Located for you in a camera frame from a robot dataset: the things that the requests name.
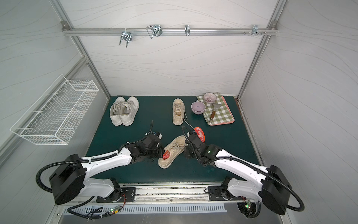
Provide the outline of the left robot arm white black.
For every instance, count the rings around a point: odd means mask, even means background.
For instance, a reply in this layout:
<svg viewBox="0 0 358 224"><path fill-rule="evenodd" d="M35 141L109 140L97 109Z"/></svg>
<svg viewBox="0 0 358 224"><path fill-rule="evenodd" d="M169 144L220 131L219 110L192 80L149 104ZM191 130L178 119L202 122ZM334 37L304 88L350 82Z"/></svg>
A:
<svg viewBox="0 0 358 224"><path fill-rule="evenodd" d="M116 202L123 190L115 178L95 179L107 170L137 162L160 158L164 154L159 132L148 134L143 140L126 143L119 150L93 157L80 158L77 154L66 159L50 176L49 182L57 205L76 197L97 197L99 202Z"/></svg>

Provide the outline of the beige sneaker with red insole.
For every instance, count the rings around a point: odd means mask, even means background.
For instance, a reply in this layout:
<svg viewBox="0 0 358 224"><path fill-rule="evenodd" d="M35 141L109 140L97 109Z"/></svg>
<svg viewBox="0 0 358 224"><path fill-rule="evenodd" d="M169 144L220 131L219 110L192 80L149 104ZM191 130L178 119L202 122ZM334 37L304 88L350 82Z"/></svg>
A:
<svg viewBox="0 0 358 224"><path fill-rule="evenodd" d="M188 122L188 117L185 110L185 104L182 99L177 98L173 101L172 111L173 111L172 122L174 125L181 126L185 122L188 126L194 129L194 127L190 125Z"/></svg>

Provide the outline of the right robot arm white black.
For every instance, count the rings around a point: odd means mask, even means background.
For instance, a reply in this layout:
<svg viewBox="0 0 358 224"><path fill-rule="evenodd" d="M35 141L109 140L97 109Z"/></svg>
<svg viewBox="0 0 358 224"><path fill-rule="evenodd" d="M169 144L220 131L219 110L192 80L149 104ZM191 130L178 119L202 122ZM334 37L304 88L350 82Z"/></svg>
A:
<svg viewBox="0 0 358 224"><path fill-rule="evenodd" d="M253 199L261 202L275 214L286 213L289 208L292 186L277 166L271 165L267 168L252 164L217 145L203 143L193 133L188 133L185 139L187 148L201 165L211 165L229 171L246 181L242 183L235 178L226 178L220 186L223 198L226 200Z"/></svg>

